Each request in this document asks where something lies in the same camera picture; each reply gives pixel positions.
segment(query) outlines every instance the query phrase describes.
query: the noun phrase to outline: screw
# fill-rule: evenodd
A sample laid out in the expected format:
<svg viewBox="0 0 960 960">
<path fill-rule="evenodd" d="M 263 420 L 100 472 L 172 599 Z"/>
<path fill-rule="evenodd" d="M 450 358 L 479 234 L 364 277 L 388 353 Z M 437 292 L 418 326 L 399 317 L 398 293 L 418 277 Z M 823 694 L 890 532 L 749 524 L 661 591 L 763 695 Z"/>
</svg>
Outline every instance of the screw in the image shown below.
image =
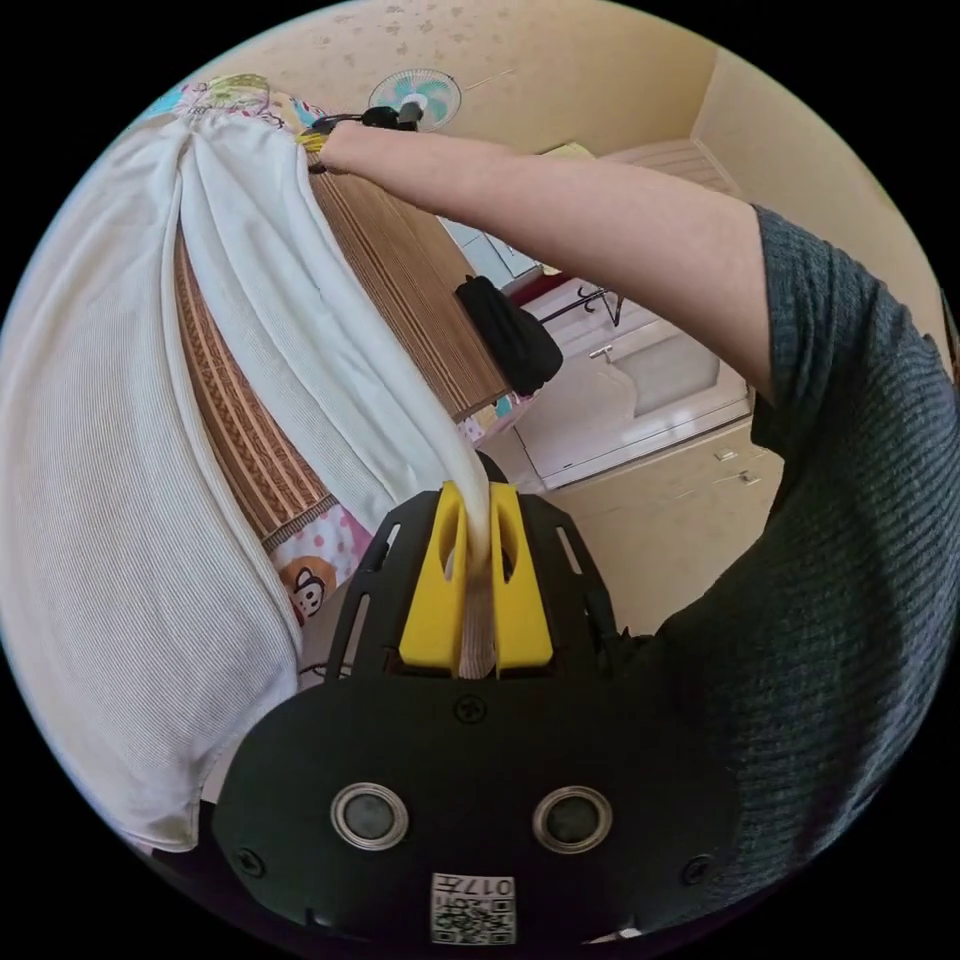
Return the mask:
<svg viewBox="0 0 960 960">
<path fill-rule="evenodd" d="M 453 705 L 453 715 L 461 723 L 480 723 L 487 715 L 487 705 L 479 697 L 468 693 Z"/>
<path fill-rule="evenodd" d="M 680 874 L 680 880 L 685 886 L 692 887 L 698 883 L 702 883 L 707 874 L 710 872 L 710 868 L 713 866 L 713 857 L 703 854 L 699 857 L 694 857 L 684 868 Z"/>
<path fill-rule="evenodd" d="M 262 877 L 267 872 L 263 861 L 252 850 L 248 850 L 246 847 L 241 847 L 237 851 L 236 859 L 240 865 L 240 869 L 254 879 Z"/>
</svg>

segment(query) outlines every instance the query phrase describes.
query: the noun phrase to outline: bamboo mat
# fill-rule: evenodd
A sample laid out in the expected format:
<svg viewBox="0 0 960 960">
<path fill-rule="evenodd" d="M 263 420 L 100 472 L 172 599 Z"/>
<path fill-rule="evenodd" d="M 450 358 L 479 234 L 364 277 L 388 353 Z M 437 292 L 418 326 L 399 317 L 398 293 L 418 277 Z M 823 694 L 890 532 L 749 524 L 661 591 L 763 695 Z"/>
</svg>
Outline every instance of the bamboo mat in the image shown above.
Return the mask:
<svg viewBox="0 0 960 960">
<path fill-rule="evenodd" d="M 450 416 L 464 419 L 508 393 L 454 294 L 472 271 L 440 221 L 355 177 L 310 179 L 344 257 Z M 272 550 L 336 501 L 227 350 L 179 231 L 174 281 L 187 366 L 214 455 Z"/>
</svg>

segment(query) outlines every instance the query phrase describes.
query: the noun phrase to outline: gray sweater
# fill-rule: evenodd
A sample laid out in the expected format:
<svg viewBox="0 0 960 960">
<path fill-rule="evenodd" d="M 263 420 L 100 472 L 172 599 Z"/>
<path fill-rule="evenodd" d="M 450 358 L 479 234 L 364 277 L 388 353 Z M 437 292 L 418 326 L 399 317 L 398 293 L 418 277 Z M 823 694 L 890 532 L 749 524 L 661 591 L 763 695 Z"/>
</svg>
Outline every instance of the gray sweater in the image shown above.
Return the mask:
<svg viewBox="0 0 960 960">
<path fill-rule="evenodd" d="M 960 394 L 860 264 L 757 208 L 784 460 L 760 539 L 658 632 L 682 712 L 736 772 L 735 862 L 702 912 L 806 864 L 923 721 L 960 632 Z"/>
</svg>

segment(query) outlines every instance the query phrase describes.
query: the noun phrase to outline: white cloth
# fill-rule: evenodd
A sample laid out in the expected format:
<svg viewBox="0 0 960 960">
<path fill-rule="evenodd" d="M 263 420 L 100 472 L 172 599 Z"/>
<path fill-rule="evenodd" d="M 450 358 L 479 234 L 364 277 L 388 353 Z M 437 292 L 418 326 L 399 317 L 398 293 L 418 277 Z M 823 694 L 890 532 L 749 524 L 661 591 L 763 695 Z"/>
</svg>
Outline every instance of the white cloth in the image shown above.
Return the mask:
<svg viewBox="0 0 960 960">
<path fill-rule="evenodd" d="M 178 217 L 238 363 L 351 512 L 376 526 L 453 479 L 482 552 L 488 509 L 482 468 L 347 269 L 289 134 L 207 116 L 109 149 L 0 341 L 0 628 L 78 788 L 166 850 L 195 844 L 221 751 L 295 693 L 301 637 L 193 397 Z"/>
</svg>

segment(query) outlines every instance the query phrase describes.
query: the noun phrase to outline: fan blade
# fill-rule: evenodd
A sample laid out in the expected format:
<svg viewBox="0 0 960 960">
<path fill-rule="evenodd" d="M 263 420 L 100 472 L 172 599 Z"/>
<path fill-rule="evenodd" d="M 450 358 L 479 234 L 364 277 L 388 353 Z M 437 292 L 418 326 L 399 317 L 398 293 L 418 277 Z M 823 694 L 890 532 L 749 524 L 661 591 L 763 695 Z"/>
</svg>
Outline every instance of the fan blade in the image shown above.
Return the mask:
<svg viewBox="0 0 960 960">
<path fill-rule="evenodd" d="M 401 77 L 393 85 L 393 93 L 398 100 L 402 100 L 404 97 L 409 97 L 411 93 L 415 92 L 413 81 L 409 77 Z"/>
<path fill-rule="evenodd" d="M 447 105 L 442 100 L 437 100 L 435 97 L 430 97 L 427 100 L 427 111 L 433 114 L 437 123 L 443 120 L 448 113 Z"/>
<path fill-rule="evenodd" d="M 450 84 L 443 80 L 424 80 L 417 84 L 416 92 L 429 97 L 432 93 L 446 93 L 450 89 Z"/>
</svg>

